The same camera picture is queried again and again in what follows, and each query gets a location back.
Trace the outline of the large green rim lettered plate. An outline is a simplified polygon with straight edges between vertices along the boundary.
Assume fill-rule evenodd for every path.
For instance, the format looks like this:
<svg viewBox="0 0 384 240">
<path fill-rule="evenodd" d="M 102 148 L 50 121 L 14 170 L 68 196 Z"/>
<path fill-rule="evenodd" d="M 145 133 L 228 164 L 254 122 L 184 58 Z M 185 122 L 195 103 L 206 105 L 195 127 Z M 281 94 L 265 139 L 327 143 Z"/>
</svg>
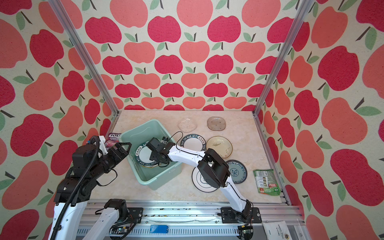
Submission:
<svg viewBox="0 0 384 240">
<path fill-rule="evenodd" d="M 136 151 L 135 151 L 136 161 L 140 165 L 155 165 L 155 164 L 158 164 L 158 162 L 150 160 L 152 151 L 147 147 L 147 143 L 148 142 L 142 143 L 136 149 Z"/>
</svg>

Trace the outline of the mint green plastic bin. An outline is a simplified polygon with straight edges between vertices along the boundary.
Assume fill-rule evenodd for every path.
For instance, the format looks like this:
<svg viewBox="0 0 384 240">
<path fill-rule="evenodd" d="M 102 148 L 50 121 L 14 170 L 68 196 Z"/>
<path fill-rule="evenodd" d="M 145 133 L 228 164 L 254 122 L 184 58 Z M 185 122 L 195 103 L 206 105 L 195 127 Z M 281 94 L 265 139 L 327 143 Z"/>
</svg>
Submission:
<svg viewBox="0 0 384 240">
<path fill-rule="evenodd" d="M 170 139 L 171 134 L 158 120 L 147 121 L 120 136 L 121 143 L 132 144 L 127 159 L 138 182 L 152 190 L 157 190 L 182 172 L 182 164 L 179 162 L 171 162 L 168 165 L 159 164 L 159 167 L 155 168 L 144 168 L 136 161 L 135 151 L 139 145 L 149 142 L 152 138 L 161 141 L 163 137 Z"/>
</svg>

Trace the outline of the small green rim lettered plate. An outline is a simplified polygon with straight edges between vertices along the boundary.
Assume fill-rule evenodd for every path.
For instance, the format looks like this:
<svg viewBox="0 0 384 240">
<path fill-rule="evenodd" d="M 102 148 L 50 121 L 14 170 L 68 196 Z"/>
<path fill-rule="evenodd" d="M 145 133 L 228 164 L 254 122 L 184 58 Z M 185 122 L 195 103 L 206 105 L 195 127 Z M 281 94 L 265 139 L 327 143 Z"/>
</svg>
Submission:
<svg viewBox="0 0 384 240">
<path fill-rule="evenodd" d="M 182 138 L 180 142 L 180 146 L 185 149 L 198 151 L 198 152 L 205 151 L 207 149 L 207 144 L 205 139 L 198 134 L 186 135 L 185 137 Z"/>
</svg>

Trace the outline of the white plate black flower emblem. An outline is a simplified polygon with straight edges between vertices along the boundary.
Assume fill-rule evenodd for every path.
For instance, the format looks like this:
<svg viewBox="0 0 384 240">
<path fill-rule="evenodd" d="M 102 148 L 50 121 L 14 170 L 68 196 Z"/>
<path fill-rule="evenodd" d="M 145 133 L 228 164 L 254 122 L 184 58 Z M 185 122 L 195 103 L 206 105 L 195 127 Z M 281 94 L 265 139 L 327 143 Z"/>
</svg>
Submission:
<svg viewBox="0 0 384 240">
<path fill-rule="evenodd" d="M 217 190 L 206 182 L 198 168 L 194 168 L 192 172 L 192 181 L 194 186 L 201 192 L 212 193 Z"/>
</svg>

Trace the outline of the yellow polka dot plate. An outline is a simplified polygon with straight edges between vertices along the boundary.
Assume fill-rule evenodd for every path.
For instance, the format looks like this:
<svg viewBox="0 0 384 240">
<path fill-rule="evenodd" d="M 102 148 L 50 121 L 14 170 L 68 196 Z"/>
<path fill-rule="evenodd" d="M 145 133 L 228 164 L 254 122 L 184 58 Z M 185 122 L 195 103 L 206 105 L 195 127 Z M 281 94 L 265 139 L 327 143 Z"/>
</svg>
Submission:
<svg viewBox="0 0 384 240">
<path fill-rule="evenodd" d="M 155 168 L 155 167 L 159 167 L 159 164 L 155 164 L 155 165 L 142 165 L 142 167 L 144 167 L 144 168 Z"/>
</svg>

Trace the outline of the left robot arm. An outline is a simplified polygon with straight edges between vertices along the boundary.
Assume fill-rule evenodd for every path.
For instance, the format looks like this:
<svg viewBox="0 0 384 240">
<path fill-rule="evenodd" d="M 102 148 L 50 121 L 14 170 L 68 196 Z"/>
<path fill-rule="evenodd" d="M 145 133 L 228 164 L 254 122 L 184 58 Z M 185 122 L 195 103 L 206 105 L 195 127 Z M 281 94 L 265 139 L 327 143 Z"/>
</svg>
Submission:
<svg viewBox="0 0 384 240">
<path fill-rule="evenodd" d="M 54 198 L 54 220 L 50 231 L 51 240 L 74 240 L 80 220 L 92 190 L 101 184 L 98 178 L 115 170 L 130 152 L 131 143 L 116 143 L 106 153 L 100 149 L 104 144 L 94 142 L 79 147 L 72 155 L 73 167 L 57 187 Z M 105 204 L 99 219 L 86 234 L 87 240 L 102 240 L 111 228 L 133 220 L 125 200 L 110 199 Z"/>
</svg>

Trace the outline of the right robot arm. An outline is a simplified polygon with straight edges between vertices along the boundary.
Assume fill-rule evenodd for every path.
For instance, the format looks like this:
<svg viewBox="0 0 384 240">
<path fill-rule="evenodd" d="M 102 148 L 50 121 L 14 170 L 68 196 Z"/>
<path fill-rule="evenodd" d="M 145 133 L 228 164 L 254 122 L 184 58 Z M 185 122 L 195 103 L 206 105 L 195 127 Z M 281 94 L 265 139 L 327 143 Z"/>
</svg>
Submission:
<svg viewBox="0 0 384 240">
<path fill-rule="evenodd" d="M 239 223 L 250 224 L 252 221 L 252 204 L 244 199 L 235 186 L 229 165 L 213 149 L 206 151 L 193 151 L 179 147 L 177 144 L 167 142 L 161 143 L 158 139 L 152 138 L 147 147 L 152 151 L 150 160 L 162 164 L 180 162 L 196 167 L 207 184 L 221 192 L 228 199 L 232 214 L 230 218 Z"/>
</svg>

